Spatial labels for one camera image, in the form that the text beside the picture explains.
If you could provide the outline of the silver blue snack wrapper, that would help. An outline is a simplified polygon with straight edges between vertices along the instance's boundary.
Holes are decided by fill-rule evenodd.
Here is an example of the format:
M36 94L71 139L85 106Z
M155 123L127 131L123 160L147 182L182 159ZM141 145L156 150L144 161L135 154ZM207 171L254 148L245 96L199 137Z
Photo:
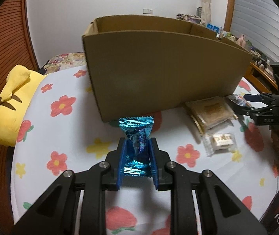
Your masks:
M246 99L239 94L231 94L227 96L227 99L237 106L250 107L250 104L246 101Z

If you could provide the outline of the blue foil candy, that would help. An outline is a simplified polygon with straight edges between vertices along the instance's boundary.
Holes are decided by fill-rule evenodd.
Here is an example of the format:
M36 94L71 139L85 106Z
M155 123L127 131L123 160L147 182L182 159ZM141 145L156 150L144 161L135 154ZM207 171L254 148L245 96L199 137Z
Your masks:
M124 174L134 177L150 177L148 141L154 125L152 116L119 119L119 127L127 138L127 156Z

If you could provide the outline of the wooden sideboard cabinet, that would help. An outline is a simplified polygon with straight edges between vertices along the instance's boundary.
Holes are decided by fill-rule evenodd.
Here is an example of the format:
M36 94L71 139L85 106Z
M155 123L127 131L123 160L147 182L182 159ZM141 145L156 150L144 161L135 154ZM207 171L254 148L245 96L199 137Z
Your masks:
M244 78L247 79L260 93L278 94L277 84L271 78L270 74L265 70L260 69L253 62L250 62Z

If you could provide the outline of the brown biscuit pack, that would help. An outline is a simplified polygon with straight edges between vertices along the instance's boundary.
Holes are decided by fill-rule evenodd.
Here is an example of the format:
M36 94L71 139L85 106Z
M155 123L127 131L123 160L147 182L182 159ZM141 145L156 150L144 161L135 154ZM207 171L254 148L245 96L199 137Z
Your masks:
M185 102L184 106L201 136L213 127L237 118L226 99L222 97Z

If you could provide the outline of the clear wrapped small cake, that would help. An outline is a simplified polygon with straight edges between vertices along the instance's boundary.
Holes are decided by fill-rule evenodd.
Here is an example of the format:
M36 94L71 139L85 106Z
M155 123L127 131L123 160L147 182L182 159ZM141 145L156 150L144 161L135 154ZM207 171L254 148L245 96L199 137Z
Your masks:
M203 143L207 156L212 156L217 152L232 152L237 150L235 136L231 133L205 134Z

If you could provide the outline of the pink kettle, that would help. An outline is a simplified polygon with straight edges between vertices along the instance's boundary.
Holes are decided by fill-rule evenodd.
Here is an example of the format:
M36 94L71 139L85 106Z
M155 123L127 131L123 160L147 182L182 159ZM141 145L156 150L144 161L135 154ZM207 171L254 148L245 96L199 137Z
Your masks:
M245 48L246 41L245 41L245 36L243 34L237 39L237 44Z

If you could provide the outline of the grey window blind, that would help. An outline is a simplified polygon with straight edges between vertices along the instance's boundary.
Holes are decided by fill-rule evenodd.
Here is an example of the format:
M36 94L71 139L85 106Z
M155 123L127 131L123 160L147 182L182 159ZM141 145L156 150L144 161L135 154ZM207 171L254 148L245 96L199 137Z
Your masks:
M231 32L279 61L279 7L273 0L234 0Z

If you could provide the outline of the blue tissue pack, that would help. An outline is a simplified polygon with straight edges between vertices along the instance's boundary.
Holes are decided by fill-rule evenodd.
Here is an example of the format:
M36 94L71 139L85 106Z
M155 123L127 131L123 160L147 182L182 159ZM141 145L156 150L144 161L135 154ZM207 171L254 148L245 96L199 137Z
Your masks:
M220 28L219 28L219 27L217 27L217 26L215 26L215 25L212 25L212 24L210 24L210 23L208 23L208 24L206 25L206 27L207 27L208 29L210 29L210 30L216 32L216 33L219 33L219 31L220 31Z

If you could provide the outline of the brown cardboard box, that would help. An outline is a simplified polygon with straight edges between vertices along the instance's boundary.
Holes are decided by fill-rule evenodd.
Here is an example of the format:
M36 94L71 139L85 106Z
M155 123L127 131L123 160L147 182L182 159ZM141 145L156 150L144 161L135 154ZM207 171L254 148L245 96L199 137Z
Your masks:
M159 16L97 18L82 41L104 122L230 95L252 60L202 25Z

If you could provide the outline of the yellow pikachu plush toy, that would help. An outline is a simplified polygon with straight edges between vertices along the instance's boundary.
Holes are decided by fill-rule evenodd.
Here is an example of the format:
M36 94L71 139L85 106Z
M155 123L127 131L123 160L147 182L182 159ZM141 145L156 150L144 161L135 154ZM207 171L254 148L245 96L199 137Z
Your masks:
M14 147L26 110L44 75L16 65L0 93L0 145Z

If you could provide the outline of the white wall switch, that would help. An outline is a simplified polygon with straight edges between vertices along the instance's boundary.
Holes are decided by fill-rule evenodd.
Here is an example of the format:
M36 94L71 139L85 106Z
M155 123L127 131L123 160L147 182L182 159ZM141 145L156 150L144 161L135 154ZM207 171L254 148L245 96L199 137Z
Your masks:
M153 10L152 9L143 9L143 14L153 14Z

